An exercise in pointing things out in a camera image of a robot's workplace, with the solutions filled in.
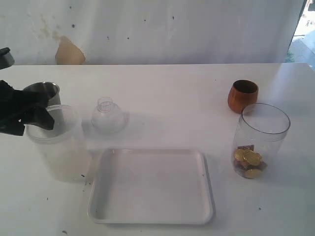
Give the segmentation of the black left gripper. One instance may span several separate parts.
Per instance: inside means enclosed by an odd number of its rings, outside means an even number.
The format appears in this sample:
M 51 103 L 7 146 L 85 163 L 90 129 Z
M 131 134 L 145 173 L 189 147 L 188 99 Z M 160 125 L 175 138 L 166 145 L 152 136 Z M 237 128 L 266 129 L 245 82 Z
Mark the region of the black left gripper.
M 45 130 L 54 128 L 55 120 L 48 113 L 49 97 L 44 92 L 15 90 L 0 81 L 0 132 L 23 136 L 25 124 Z

